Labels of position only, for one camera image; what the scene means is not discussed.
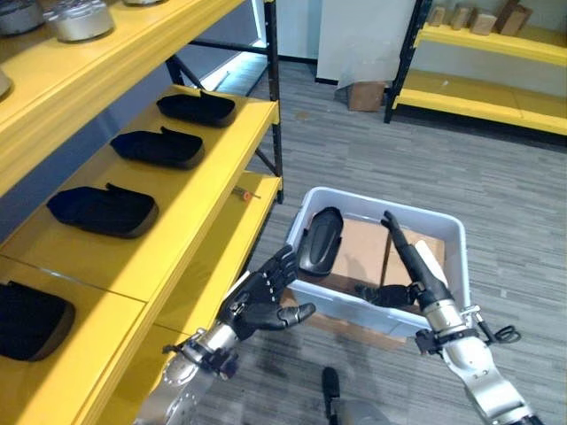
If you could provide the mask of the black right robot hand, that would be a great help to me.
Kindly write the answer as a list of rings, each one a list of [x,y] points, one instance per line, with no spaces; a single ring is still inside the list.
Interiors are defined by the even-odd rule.
[[[429,269],[416,245],[408,242],[394,214],[385,211],[381,224],[389,230],[389,237],[408,272],[411,283],[380,288],[356,284],[354,287],[356,295],[372,305],[389,308],[409,307],[417,301],[422,312],[436,302],[454,300],[447,286]]]

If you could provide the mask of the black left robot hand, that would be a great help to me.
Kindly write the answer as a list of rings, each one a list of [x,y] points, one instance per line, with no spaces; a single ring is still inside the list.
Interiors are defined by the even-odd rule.
[[[296,280],[297,274],[296,253],[286,244],[225,298],[216,320],[229,326],[240,341],[257,330],[279,331],[307,320],[316,311],[314,304],[291,307],[280,304],[284,290]]]

